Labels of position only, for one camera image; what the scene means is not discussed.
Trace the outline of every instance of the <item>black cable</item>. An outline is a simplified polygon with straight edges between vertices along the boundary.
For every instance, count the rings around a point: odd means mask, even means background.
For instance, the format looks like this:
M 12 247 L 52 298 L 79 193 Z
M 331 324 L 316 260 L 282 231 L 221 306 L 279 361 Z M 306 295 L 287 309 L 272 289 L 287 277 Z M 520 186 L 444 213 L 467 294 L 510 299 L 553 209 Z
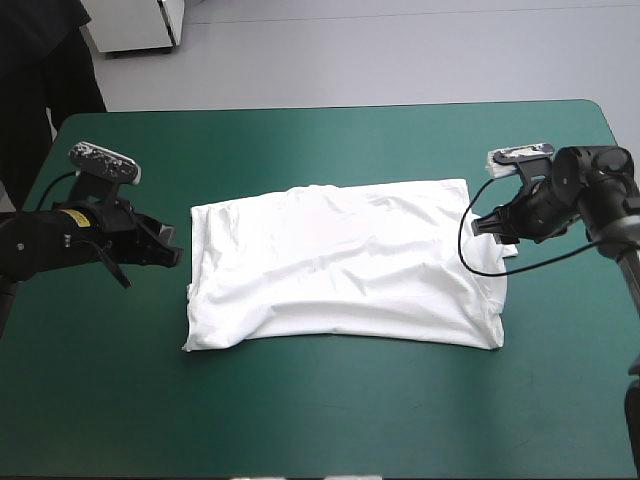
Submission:
M 58 183 L 60 180 L 64 180 L 65 178 L 71 177 L 71 176 L 73 176 L 75 174 L 76 174 L 75 171 L 67 172 L 64 175 L 60 175 L 58 178 L 55 178 L 54 180 L 52 180 L 51 183 L 49 184 L 49 186 L 46 188 L 46 190 L 42 194 L 42 196 L 40 197 L 40 201 L 38 202 L 38 205 L 36 206 L 36 210 L 35 211 L 37 212 L 42 208 L 42 205 L 44 204 L 44 201 L 47 198 L 47 195 L 49 195 L 49 192 L 55 186 L 56 183 Z
M 620 240 L 620 241 L 616 241 L 616 240 L 601 240 L 601 241 L 597 241 L 597 242 L 592 242 L 592 243 L 590 243 L 588 245 L 583 245 L 582 247 L 576 248 L 575 250 L 572 250 L 572 251 L 570 251 L 568 253 L 565 253 L 563 255 L 559 255 L 557 257 L 549 258 L 548 260 L 544 260 L 542 262 L 538 262 L 538 263 L 534 263 L 534 264 L 531 264 L 531 265 L 527 265 L 526 267 L 516 268 L 514 270 L 507 270 L 505 272 L 500 272 L 500 273 L 480 272 L 479 270 L 476 270 L 473 267 L 470 267 L 469 264 L 467 264 L 467 262 L 464 260 L 464 256 L 462 255 L 462 228 L 464 227 L 464 220 L 467 217 L 467 214 L 469 213 L 469 211 L 471 210 L 473 205 L 476 203 L 476 201 L 480 197 L 480 194 L 491 183 L 493 183 L 493 178 L 488 180 L 487 182 L 485 182 L 485 184 L 482 185 L 482 187 L 480 187 L 480 190 L 478 190 L 478 193 L 476 193 L 476 195 L 473 197 L 473 199 L 471 200 L 471 203 L 469 203 L 469 206 L 464 211 L 464 213 L 462 214 L 462 218 L 460 219 L 460 227 L 458 228 L 458 258 L 460 259 L 460 262 L 462 263 L 462 265 L 464 265 L 464 268 L 469 270 L 471 273 L 475 273 L 476 275 L 480 275 L 482 277 L 506 277 L 507 275 L 513 275 L 513 274 L 516 274 L 516 273 L 528 272 L 529 270 L 534 270 L 536 268 L 544 267 L 545 265 L 550 265 L 552 263 L 559 262 L 560 260 L 565 260 L 567 258 L 573 257 L 575 255 L 578 255 L 578 254 L 582 253 L 582 252 L 586 252 L 587 250 L 590 250 L 592 248 L 595 248 L 595 247 L 600 246 L 600 245 L 605 245 L 605 244 L 621 244 L 622 243 L 622 244 L 629 245 L 630 247 L 633 247 L 636 250 L 638 249 L 638 246 L 636 244 L 632 243 L 632 242 L 626 242 L 626 241 L 622 241 L 622 240 Z

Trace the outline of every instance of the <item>white t-shirt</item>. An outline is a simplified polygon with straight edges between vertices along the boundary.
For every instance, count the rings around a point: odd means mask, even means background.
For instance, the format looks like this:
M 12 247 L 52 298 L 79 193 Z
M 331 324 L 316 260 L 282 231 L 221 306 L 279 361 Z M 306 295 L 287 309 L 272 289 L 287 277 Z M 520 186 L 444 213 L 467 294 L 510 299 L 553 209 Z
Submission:
M 312 185 L 193 207 L 184 349 L 318 333 L 502 346 L 506 277 L 471 274 L 457 256 L 468 203 L 466 182 L 453 179 Z M 474 237 L 470 220 L 467 262 L 504 271 L 515 248 Z

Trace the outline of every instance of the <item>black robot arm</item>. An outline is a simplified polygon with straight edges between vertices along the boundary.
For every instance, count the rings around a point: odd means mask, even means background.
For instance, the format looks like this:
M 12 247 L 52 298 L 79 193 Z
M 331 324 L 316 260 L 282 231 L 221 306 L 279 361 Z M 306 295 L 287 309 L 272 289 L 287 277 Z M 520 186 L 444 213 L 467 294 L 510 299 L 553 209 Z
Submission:
M 552 148 L 535 148 L 522 154 L 529 147 L 534 146 L 490 152 L 490 162 L 511 167 L 523 185 L 509 203 L 475 220 L 474 234 L 493 233 L 505 244 L 518 243 L 521 238 L 539 243 L 564 234 L 581 218 L 588 240 L 622 270 L 640 313 L 640 193 L 631 154 L 615 145 L 567 147 L 559 150 L 552 162 Z M 629 373 L 640 375 L 640 357 Z M 627 391 L 625 412 L 640 475 L 638 380 Z
M 130 158 L 87 142 L 69 152 L 77 169 L 69 197 L 49 211 L 0 214 L 0 336 L 17 282 L 38 272 L 101 261 L 125 288 L 119 264 L 176 266 L 182 249 L 175 229 L 136 213 L 118 197 L 137 184 L 141 169 Z

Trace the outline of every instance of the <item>person's leg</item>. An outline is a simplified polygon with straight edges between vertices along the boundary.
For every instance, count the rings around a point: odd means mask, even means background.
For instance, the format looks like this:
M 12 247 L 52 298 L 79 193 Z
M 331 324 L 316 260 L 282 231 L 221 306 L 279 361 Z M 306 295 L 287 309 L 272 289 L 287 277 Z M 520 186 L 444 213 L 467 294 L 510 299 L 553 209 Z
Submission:
M 56 130 L 74 113 L 106 112 L 91 53 L 80 30 L 69 33 L 47 56 L 42 72 Z
M 0 79 L 0 180 L 21 210 L 51 148 L 42 76 L 37 67 Z

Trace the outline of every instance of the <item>tabletop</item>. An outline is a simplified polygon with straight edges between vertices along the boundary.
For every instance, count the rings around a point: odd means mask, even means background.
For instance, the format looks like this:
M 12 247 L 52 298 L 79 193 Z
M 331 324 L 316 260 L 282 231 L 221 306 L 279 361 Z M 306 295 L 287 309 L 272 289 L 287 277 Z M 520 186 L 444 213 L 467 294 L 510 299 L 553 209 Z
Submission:
M 509 278 L 505 346 L 382 338 L 249 340 L 185 353 L 193 205 L 293 186 L 486 180 L 486 152 L 611 144 L 586 100 L 84 114 L 64 124 L 29 204 L 86 140 L 134 158 L 121 195 L 177 228 L 174 269 L 101 264 L 21 285 L 0 340 L 0 475 L 633 476 L 623 398 L 640 325 L 590 251 Z M 50 200 L 66 197 L 61 182 Z M 495 182 L 474 207 L 516 193 Z M 524 242 L 509 268 L 585 243 Z

